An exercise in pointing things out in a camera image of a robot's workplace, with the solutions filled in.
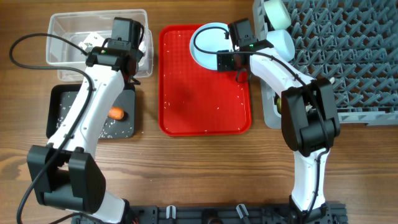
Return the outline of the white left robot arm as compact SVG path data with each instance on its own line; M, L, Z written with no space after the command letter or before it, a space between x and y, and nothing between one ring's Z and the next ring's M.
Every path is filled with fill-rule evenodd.
M32 146L27 155L39 204L94 222L132 220L129 202L106 190L95 151L114 101L138 71L143 34L141 23L116 17L107 47L86 56L84 80L66 118L45 146Z

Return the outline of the orange carrot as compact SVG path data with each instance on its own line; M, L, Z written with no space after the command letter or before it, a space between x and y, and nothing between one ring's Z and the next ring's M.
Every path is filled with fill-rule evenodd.
M124 110L118 107L112 107L109 110L108 117L114 120L122 120L124 118Z

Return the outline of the mint green bowl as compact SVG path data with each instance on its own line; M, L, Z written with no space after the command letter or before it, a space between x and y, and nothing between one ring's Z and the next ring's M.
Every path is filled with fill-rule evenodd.
M264 10L269 30L287 29L291 25L290 14L281 0L264 1Z

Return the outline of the large light blue plate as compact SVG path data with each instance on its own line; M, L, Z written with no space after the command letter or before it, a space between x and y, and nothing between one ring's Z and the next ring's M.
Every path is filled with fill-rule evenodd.
M218 52L220 50L232 51L232 42L230 35L226 37L228 25L221 22L212 22L199 27L190 39L190 53L194 61L201 67L209 70L217 70L217 56L199 51L199 49L209 52Z

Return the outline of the yellow plastic cup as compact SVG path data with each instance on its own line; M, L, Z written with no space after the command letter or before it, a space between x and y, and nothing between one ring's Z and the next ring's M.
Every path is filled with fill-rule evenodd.
M282 101L281 101L280 98L278 98L278 99L276 100L276 107L277 107L277 112L278 112L279 114L282 114Z

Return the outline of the light blue rice bowl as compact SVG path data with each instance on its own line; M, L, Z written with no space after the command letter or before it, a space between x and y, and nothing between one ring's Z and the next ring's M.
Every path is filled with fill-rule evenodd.
M286 30L274 30L267 33L266 39L274 46L278 54L286 61L295 56L293 39Z

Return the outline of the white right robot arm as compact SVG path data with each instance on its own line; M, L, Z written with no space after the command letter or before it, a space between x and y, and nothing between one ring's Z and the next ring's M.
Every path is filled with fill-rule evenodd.
M333 141L340 134L331 82L298 71L268 40L256 38L247 19L228 24L225 37L233 49L217 52L218 69L245 68L280 98L282 135L295 160L289 221L309 223L325 217L325 166Z

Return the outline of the white paper napkin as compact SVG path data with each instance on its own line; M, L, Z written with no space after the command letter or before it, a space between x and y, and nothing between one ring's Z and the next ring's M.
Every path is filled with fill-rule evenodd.
M90 32L88 36L78 43L78 46L83 49L85 52L90 52L93 47L101 47L105 38L99 35L97 32ZM142 42L139 45L139 50L144 54L139 62L139 65L142 66L146 63L148 59L148 46L146 43L146 36L144 35Z

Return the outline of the white plastic spoon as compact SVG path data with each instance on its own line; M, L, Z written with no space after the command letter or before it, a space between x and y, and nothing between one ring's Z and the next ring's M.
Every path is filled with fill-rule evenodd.
M330 81L331 84L334 84L334 82L335 82L335 77L331 77L331 78L329 79L329 81ZM312 105L307 105L307 106L305 107L305 110L306 110L306 112L309 112L309 111L312 110L312 108L313 108Z

